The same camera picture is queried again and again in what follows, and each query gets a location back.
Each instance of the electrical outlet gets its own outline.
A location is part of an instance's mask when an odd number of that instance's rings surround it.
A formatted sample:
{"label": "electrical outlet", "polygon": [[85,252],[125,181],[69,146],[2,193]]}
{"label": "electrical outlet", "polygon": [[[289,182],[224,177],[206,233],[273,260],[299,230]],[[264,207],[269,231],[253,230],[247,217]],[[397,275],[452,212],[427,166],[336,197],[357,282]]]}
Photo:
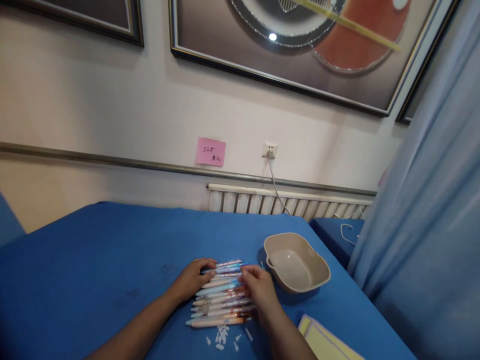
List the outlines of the electrical outlet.
{"label": "electrical outlet", "polygon": [[263,150],[261,151],[261,157],[262,158],[268,158],[269,156],[267,155],[267,153],[269,151],[273,152],[273,155],[270,157],[271,159],[275,159],[275,157],[277,156],[277,149],[278,149],[278,145],[275,145],[275,144],[272,144],[272,143],[269,143],[269,142],[264,142],[263,143]]}

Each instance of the yellow paper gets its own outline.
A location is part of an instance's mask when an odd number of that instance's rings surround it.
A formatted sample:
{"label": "yellow paper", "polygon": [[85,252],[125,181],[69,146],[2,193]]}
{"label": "yellow paper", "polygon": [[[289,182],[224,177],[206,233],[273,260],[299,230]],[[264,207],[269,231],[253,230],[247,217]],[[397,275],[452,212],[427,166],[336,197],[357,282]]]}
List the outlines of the yellow paper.
{"label": "yellow paper", "polygon": [[325,329],[318,321],[302,317],[298,330],[305,337],[318,359],[364,360],[343,341]]}

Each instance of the hand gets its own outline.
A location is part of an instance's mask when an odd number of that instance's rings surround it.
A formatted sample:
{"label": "hand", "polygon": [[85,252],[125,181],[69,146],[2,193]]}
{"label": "hand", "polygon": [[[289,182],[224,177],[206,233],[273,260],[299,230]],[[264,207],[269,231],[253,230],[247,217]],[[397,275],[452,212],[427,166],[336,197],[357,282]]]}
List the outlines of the hand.
{"label": "hand", "polygon": [[265,327],[269,318],[282,314],[272,276],[258,265],[246,265],[241,268],[243,282],[251,292],[261,324]]}
{"label": "hand", "polygon": [[192,261],[183,269],[180,275],[178,275],[167,292],[178,303],[188,300],[215,275],[215,271],[201,275],[202,268],[215,269],[217,267],[216,264],[216,260],[206,257]]}

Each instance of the blue cushion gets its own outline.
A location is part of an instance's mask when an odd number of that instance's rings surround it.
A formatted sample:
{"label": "blue cushion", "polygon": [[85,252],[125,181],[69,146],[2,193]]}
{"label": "blue cushion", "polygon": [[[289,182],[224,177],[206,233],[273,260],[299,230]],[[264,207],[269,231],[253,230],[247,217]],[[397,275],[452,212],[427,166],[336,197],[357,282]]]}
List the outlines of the blue cushion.
{"label": "blue cushion", "polygon": [[20,225],[9,204],[0,192],[0,246],[25,235],[24,228]]}
{"label": "blue cushion", "polygon": [[349,226],[343,226],[343,236],[356,244],[364,223],[365,220],[360,219],[318,217],[310,221],[310,226],[333,256],[336,257],[338,262],[346,269],[349,265],[350,257],[354,252],[355,245],[349,243],[342,237],[340,226],[342,224],[351,226],[351,228]]}

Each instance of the painting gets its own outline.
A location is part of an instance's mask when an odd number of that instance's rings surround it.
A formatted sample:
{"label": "painting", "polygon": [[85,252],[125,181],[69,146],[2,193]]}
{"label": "painting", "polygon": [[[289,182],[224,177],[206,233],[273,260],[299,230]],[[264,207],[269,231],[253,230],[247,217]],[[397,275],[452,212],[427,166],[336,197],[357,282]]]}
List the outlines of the painting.
{"label": "painting", "polygon": [[170,0],[171,52],[386,117],[454,2]]}
{"label": "painting", "polygon": [[427,89],[429,88],[434,74],[436,73],[440,63],[445,58],[447,50],[453,42],[453,37],[462,17],[458,13],[462,12],[460,8],[461,0],[455,1],[452,8],[452,15],[446,18],[442,27],[437,32],[435,41],[432,43],[428,55],[418,72],[412,87],[410,88],[405,101],[403,102],[400,112],[396,118],[399,123],[409,125],[414,119],[415,112],[419,107]]}
{"label": "painting", "polygon": [[5,3],[144,46],[140,0],[5,0]]}

